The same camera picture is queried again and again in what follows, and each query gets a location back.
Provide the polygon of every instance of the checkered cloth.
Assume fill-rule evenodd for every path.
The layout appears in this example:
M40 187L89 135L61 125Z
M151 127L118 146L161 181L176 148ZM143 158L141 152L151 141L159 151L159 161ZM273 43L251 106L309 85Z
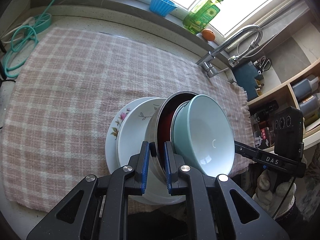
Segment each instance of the checkered cloth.
M180 90L214 98L235 140L253 145L242 88L208 79L196 64L143 43L52 29L22 67L7 108L0 159L6 197L49 211L86 175L109 174L105 139L123 106ZM231 176L249 162L236 155ZM155 208L129 203L129 213Z

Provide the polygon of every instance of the faucet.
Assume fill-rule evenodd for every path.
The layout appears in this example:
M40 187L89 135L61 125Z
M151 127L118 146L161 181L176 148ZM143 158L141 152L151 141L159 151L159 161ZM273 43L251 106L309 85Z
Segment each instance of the faucet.
M262 38L262 30L259 26L257 25L247 25L240 29L237 33L232 35L229 39L227 39L224 43L222 43L220 46L218 46L216 49L213 51L209 51L206 55L204 55L200 60L196 62L197 65L201 66L204 71L207 73L209 78L212 78L222 72L227 71L231 67L223 69L221 71L217 71L216 68L210 63L212 59L215 58L221 51L229 47L232 43L234 43L236 40L241 38L243 35L245 35L248 32L256 31L258 32L257 37L250 43L250 46L248 49L246 49L243 53L241 53L238 56L232 56L231 58L228 59L229 65L231 67L236 66L239 61L243 58L245 54L247 54L250 50L256 48L259 46L259 42L261 41Z

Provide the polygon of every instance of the small box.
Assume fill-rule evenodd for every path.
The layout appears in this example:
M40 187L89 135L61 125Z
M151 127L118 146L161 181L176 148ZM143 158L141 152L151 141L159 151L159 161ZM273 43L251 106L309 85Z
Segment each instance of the small box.
M263 150L271 147L269 127L253 133L255 147Z

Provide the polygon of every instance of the scissors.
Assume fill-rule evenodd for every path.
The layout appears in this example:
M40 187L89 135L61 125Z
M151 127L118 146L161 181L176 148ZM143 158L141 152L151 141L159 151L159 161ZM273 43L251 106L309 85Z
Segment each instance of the scissors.
M261 75L263 71L269 70L270 67L271 67L271 59L266 58L266 56L261 57L259 63L256 65L259 75Z

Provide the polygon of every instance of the orange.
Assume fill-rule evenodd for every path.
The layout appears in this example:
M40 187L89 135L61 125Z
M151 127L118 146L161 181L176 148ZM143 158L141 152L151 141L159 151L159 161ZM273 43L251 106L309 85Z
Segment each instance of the orange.
M202 32L202 37L206 40L206 41L214 41L214 39L216 38L216 35L214 34L214 32L210 29L204 29Z

